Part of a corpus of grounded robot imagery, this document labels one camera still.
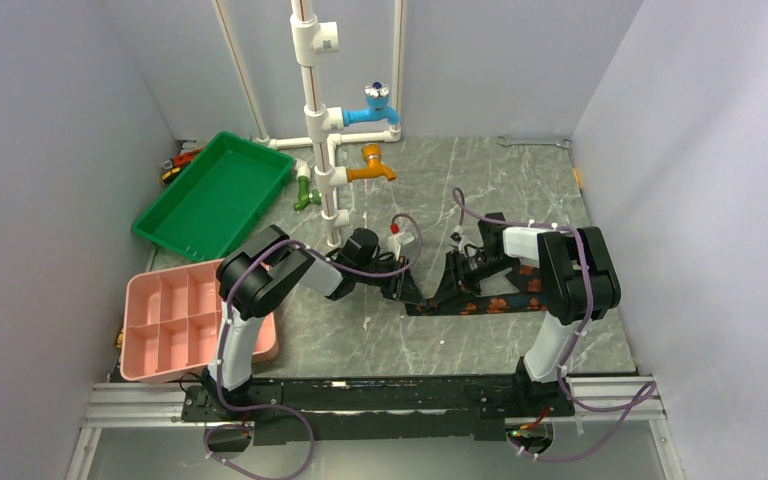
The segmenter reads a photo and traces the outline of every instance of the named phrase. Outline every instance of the wall pipe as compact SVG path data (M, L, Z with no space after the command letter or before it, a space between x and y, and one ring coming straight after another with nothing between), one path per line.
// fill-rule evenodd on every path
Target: wall pipe
M311 0L294 0L290 2L290 7L293 9L293 15L303 22L306 22L313 17Z
M405 58L405 10L407 0L395 0L393 15L393 81L390 82L390 105L402 114L402 72Z
M233 26L229 25L225 21L225 0L213 0L213 8L216 11L216 17L219 19L219 24L222 25L222 33L225 36L225 43L228 48L231 49L231 56L234 59L234 64L237 66L237 73L240 78L240 86L243 88L243 93L246 99L249 101L249 108L251 109L252 118L254 119L255 126L257 127L257 141L266 143L270 141L269 135L266 133L266 127L263 123L263 115L260 112L260 105L257 103L252 90L251 90L251 77L246 69L246 63L243 61L243 57L240 52L239 44L237 43L237 36L233 32Z
M391 127L383 132L370 132L370 133L332 133L328 135L328 142L335 145L343 145L348 143L374 143L385 142L392 143L398 142L402 138L402 130L399 127ZM309 147L312 145L310 137L297 137L297 138L272 138L268 142L262 142L263 145L281 150L284 148L301 148ZM330 159L331 164L334 165L334 159Z

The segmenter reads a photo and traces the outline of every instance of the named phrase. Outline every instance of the blue faucet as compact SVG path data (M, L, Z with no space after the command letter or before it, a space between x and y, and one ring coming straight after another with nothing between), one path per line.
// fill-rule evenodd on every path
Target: blue faucet
M343 110L343 125L348 127L353 123L377 122L387 119L390 125L399 124L399 112L389 105L390 88L381 82L372 82L364 89L366 104L363 110Z

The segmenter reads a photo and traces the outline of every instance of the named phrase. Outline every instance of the water tap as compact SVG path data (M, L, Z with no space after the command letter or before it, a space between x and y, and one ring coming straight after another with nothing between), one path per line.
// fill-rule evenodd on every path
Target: water tap
M363 110L343 110L343 124L377 122L387 119L390 125L399 124L399 112L389 105L390 87L381 82L370 82L363 90L366 94L367 108Z
M396 172L392 168L381 163L381 145L370 143L360 149L366 168L346 170L346 178L353 182L362 178L384 177L388 182L396 179Z

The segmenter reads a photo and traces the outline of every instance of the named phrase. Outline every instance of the white pvc pipe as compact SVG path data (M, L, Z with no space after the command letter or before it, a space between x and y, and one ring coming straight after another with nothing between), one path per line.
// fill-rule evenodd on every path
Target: white pvc pipe
M251 109L252 118L254 124L257 127L258 141L267 142L269 135L266 133L266 127L263 123L263 115L260 112L260 105L257 103L257 98L254 96L254 92L251 88L251 77L249 77L248 69L246 69L246 62L243 61L241 54L242 49L237 43L237 36L233 31L233 24L229 24L225 20L225 8L223 6L224 0L214 0L213 8L216 10L216 17L219 19L220 25L222 25L222 33L225 36L225 42L228 48L231 49L231 56L234 59L234 63L237 66L237 73L240 79L240 86L243 89L243 93L246 95L246 99L249 102L249 108Z
M311 6L311 0L292 0L290 5L293 8L293 15L299 20L308 22L313 18L313 6Z
M322 98L317 91L319 86L319 67L302 66L302 85L305 92L305 106L311 112L318 112Z
M296 163L293 165L293 170L296 172L296 178L307 177L310 179L310 167L307 165L307 163L300 158L295 160Z
M331 164L331 168L337 166L337 141L335 135L328 135L328 163Z
M407 0L395 0L393 16L393 80L390 87L390 104L402 114L402 72L405 58L405 10Z
M332 133L328 135L328 142L335 145L342 145L344 143L370 143L370 142L385 142L392 143L398 142L402 138L401 129L391 127L390 130L384 130L383 132L371 132L371 133ZM309 147L313 143L310 141L310 137L296 137L296 138L283 138L283 139L271 139L265 142L264 145L276 150L282 150L285 148L301 148Z
M338 217L337 201L334 192L334 187L330 183L330 175L333 175L334 171L331 167L331 162L328 158L328 146L327 137L321 130L321 125L317 125L317 122L313 122L314 116L318 116L320 112L324 112L325 106L322 104L322 99L317 91L319 88L319 68L316 66L318 58L316 54L311 58L308 49L313 48L312 45L299 44L300 41L306 42L307 39L300 40L302 38L297 35L297 30L300 23L306 24L305 29L307 31L315 31L309 29L315 29L317 27L316 15L313 14L313 7L311 0L291 0L293 8L293 18L291 24L293 25L293 44L296 48L296 59L309 58L311 61L307 65L300 63L302 74L302 84L304 85L305 95L305 123L307 124L307 134L311 138L311 146L313 147L314 165L314 177L316 179L316 188L319 190L319 196L322 199L322 218L325 223L325 233L327 235L328 245L334 247L339 246L341 243L340 231L336 227L336 219Z

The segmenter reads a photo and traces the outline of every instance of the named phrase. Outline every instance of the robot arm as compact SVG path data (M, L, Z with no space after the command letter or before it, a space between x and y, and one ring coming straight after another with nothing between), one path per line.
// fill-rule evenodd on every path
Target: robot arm
M602 232L596 227L578 229L593 293L594 320L620 303L620 284L608 255ZM525 354L524 364L533 382L554 382L556 367L570 337L584 320L586 293L581 262L575 240L556 230L508 227L502 232L502 245L510 257L536 262L540 268L547 312L540 333Z
M525 369L532 382L548 383L556 380L555 367L571 335L584 318L586 294L581 275L575 240L555 230L531 227L504 227L479 222L484 247L471 257L455 257L459 268L453 269L454 282L461 290L477 284L481 279L518 265L520 260L537 263L543 295L548 311L537 341L524 359ZM578 229L584 240L593 290L593 319L604 317L609 308L620 300L619 282L605 247L601 231L596 227ZM250 237L240 249L220 264L217 278L220 296L228 300L229 290L237 279L267 249L289 236L271 225ZM369 278L345 273L334 267L340 264L365 272L389 272L404 265L404 258L379 255L378 236L367 229L357 229L346 245L332 252L329 261L304 249L283 248L275 251L241 285L232 299L233 315L227 318L223 309L221 328L230 328L224 352L218 352L208 367L207 381L217 378L222 368L223 388L233 397L251 378L251 359L264 317L275 310L297 285L311 288L330 300L338 300L351 292L357 283L377 286L385 298L403 303L424 304L425 300L413 282L410 272L388 278ZM443 285L438 295L444 291Z
M235 252L228 255L219 265L216 277L219 280L219 295L224 301L232 286L251 266L252 262L266 250L287 240L289 236L275 225L249 237ZM369 277L338 270L335 264L358 272L392 272L405 265L407 259L395 255L380 255L378 236L371 230L358 228L346 240L346 245L331 252L327 261L318 254L304 249L280 248L264 261L266 266L256 268L241 284L232 299L232 318L226 309L222 310L222 324L219 335L227 333L223 352L217 349L214 361L208 366L206 381L209 392L215 391L214 380L217 369L222 368L223 388L226 396L233 398L251 378L251 360L263 320L289 295L297 285L304 285L329 300L339 300L348 295L358 283L380 288L385 298L403 303L424 304L419 288L416 287L410 271L400 275ZM245 395L240 389L238 395Z

